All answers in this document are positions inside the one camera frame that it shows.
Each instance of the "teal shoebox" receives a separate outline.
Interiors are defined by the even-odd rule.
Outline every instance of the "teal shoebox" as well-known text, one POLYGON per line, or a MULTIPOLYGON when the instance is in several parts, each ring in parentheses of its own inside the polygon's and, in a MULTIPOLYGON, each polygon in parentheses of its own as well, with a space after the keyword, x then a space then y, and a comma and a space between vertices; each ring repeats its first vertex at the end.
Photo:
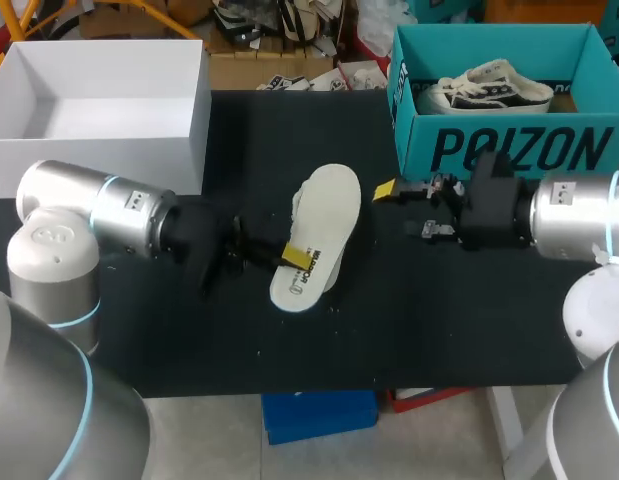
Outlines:
POLYGON ((590 25, 411 25, 398 27, 387 96, 403 176, 471 175, 485 148, 509 153, 521 176, 619 168, 619 68, 590 25), (419 115, 414 95, 441 77, 505 58, 525 77, 571 95, 577 112, 419 115))
POLYGON ((619 53, 619 0, 609 0, 600 22, 600 36, 612 55, 619 53))
POLYGON ((418 23, 448 22, 457 15, 480 3, 480 0, 407 0, 409 11, 418 23))

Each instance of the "shoelace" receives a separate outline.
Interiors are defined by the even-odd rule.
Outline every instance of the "shoelace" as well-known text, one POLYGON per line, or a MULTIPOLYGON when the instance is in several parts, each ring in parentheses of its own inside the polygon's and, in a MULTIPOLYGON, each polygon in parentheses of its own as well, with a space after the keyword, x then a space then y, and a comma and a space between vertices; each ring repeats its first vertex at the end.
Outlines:
POLYGON ((449 93, 457 93, 464 97, 468 95, 480 95, 488 93, 486 88, 481 87, 477 83, 462 81, 457 78, 442 77, 438 81, 438 85, 442 88, 450 89, 449 93))

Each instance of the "white sole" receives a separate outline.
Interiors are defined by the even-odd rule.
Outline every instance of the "white sole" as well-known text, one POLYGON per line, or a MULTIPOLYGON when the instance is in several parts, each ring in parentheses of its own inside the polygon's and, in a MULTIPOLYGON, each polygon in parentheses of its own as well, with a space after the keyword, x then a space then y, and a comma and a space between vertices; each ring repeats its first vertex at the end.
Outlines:
POLYGON ((525 107, 507 107, 467 110, 464 108, 446 107, 431 100, 425 93, 421 94, 416 101, 416 111, 420 115, 520 115, 542 114, 549 111, 551 101, 542 105, 527 105, 525 107))
POLYGON ((335 284, 360 213, 360 183, 344 165, 320 167, 299 193, 289 243, 315 260, 308 272, 290 267, 276 270, 269 293, 273 304, 286 312, 311 308, 335 284))

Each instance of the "black table surface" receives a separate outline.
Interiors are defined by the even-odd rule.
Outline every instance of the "black table surface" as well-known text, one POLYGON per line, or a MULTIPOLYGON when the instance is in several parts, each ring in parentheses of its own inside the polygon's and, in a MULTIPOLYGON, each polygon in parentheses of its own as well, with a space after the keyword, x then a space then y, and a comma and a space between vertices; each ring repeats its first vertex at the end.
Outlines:
MULTIPOLYGON (((371 204, 398 174, 384 92, 215 92, 212 105, 203 193, 260 236, 288 235, 291 198, 317 167, 357 173, 362 209, 338 282, 289 314, 261 269, 223 274, 203 302, 166 259, 103 255, 100 365, 147 397, 553 384, 578 373, 561 307, 591 265, 427 245, 403 224, 444 211, 371 204)), ((18 227, 13 201, 0 200, 5 292, 18 227)))

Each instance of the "white box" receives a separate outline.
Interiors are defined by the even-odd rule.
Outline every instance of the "white box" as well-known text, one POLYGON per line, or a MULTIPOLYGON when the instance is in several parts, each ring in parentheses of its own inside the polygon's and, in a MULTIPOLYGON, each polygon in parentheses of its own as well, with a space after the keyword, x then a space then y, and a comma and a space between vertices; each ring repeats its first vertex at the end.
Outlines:
POLYGON ((38 160, 199 194, 208 65, 199 40, 14 43, 0 67, 0 198, 38 160))

